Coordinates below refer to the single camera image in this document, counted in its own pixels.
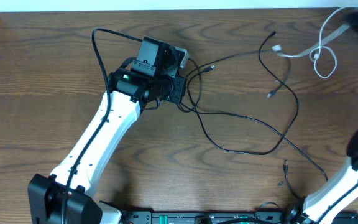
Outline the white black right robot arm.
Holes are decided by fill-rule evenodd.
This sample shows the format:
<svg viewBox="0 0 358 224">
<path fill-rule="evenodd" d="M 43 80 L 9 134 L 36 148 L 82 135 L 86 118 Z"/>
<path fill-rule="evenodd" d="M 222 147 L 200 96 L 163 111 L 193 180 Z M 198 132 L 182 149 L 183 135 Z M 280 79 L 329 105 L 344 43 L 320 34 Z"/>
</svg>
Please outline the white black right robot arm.
<svg viewBox="0 0 358 224">
<path fill-rule="evenodd" d="M 325 46 L 328 42 L 348 30 L 351 24 L 345 22 L 337 30 L 323 38 L 323 30 L 330 18 L 339 11 L 346 9 L 341 7 L 336 9 L 323 23 L 319 31 L 318 43 L 311 48 L 299 53 L 282 57 L 303 57 L 308 53 L 309 59 L 313 62 L 316 74 L 323 79 L 329 78 L 337 68 L 336 54 L 330 47 Z M 321 49 L 330 51 L 334 59 L 334 68 L 323 76 L 316 68 L 317 61 L 321 55 Z M 347 159 L 340 170 L 335 173 L 315 193 L 303 197 L 298 205 L 294 205 L 291 212 L 288 212 L 283 219 L 283 223 L 333 223 L 337 215 L 346 208 L 351 202 L 358 198 L 358 131 L 353 135 L 347 147 Z"/>
</svg>

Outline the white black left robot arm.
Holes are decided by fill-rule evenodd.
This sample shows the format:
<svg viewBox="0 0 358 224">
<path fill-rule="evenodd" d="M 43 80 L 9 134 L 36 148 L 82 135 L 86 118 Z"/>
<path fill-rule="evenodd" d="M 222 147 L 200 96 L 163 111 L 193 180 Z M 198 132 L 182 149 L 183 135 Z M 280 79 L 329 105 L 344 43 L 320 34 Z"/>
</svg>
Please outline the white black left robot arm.
<svg viewBox="0 0 358 224">
<path fill-rule="evenodd" d="M 136 57 L 108 76 L 108 90 L 94 118 L 64 160 L 48 177 L 28 185 L 32 223 L 119 223 L 122 213 L 94 201 L 101 175 L 127 130 L 147 103 L 179 104 L 185 78 L 179 75 L 188 51 L 144 37 Z"/>
</svg>

